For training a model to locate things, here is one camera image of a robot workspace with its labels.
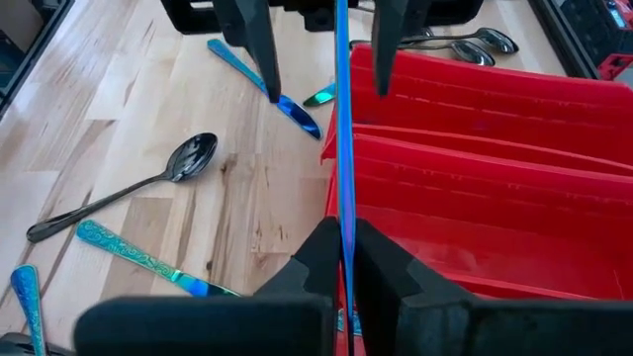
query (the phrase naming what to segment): wooden table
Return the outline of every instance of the wooden table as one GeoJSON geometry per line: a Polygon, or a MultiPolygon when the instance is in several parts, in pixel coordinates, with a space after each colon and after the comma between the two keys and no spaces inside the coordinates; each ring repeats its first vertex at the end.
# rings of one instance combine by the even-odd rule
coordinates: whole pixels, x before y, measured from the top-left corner
{"type": "MultiPolygon", "coordinates": [[[[369,39],[371,16],[351,12],[352,39],[369,39]]],[[[307,33],[298,14],[281,10],[273,21],[283,92],[302,101],[333,81],[333,35],[307,33]]],[[[498,56],[498,66],[563,75],[527,1],[487,0],[471,23],[434,31],[466,34],[481,26],[521,47],[498,56]]],[[[77,0],[0,123],[0,334],[26,330],[9,286],[22,263],[38,267],[45,334],[61,346],[71,345],[74,321],[99,301],[184,295],[73,239],[70,228],[37,245],[25,231],[162,171],[194,134],[220,139],[202,176],[146,187],[92,218],[242,293],[270,278],[322,218],[330,165],[319,162],[321,142],[211,54],[210,37],[179,35],[157,0],[77,0]]],[[[324,128],[331,109],[312,111],[324,128]]]]}

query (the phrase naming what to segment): iridescent knife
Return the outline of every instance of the iridescent knife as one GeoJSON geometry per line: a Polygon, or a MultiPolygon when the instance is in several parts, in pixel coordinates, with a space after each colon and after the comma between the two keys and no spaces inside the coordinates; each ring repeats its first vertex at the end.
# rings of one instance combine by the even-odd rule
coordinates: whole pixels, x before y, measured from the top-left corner
{"type": "Polygon", "coordinates": [[[228,288],[203,281],[159,261],[94,221],[80,223],[77,226],[76,235],[79,239],[93,246],[150,270],[194,297],[239,296],[238,293],[228,288]]]}
{"type": "Polygon", "coordinates": [[[306,101],[304,102],[304,106],[310,108],[317,107],[319,105],[323,105],[327,102],[332,101],[335,97],[336,83],[331,83],[323,89],[317,91],[316,94],[314,94],[310,98],[306,99],[306,101]]]}
{"type": "MultiPolygon", "coordinates": [[[[336,173],[338,216],[343,245],[345,300],[348,330],[353,327],[354,248],[356,244],[356,198],[354,188],[354,148],[352,145],[351,74],[347,0],[336,0],[336,173]]],[[[354,355],[353,332],[347,332],[347,353],[354,355]]]]}
{"type": "MultiPolygon", "coordinates": [[[[230,64],[233,68],[240,71],[244,74],[248,79],[250,79],[253,84],[255,84],[259,90],[261,90],[264,95],[268,96],[268,92],[266,91],[266,85],[263,80],[255,74],[252,70],[248,68],[244,62],[239,60],[239,58],[233,54],[230,49],[220,40],[210,40],[207,42],[207,47],[210,51],[215,53],[218,57],[222,58],[230,64]]],[[[295,121],[297,125],[299,125],[305,132],[316,139],[320,139],[322,137],[322,132],[320,126],[317,124],[315,119],[313,119],[310,114],[304,108],[300,107],[297,103],[295,103],[292,99],[285,95],[281,95],[279,97],[279,103],[277,103],[277,108],[281,110],[282,113],[286,114],[290,119],[295,121]]]]}
{"type": "Polygon", "coordinates": [[[16,292],[24,315],[27,318],[31,341],[36,356],[46,356],[44,328],[42,327],[42,307],[40,304],[40,283],[38,271],[33,265],[22,265],[11,274],[11,287],[16,292]]]}

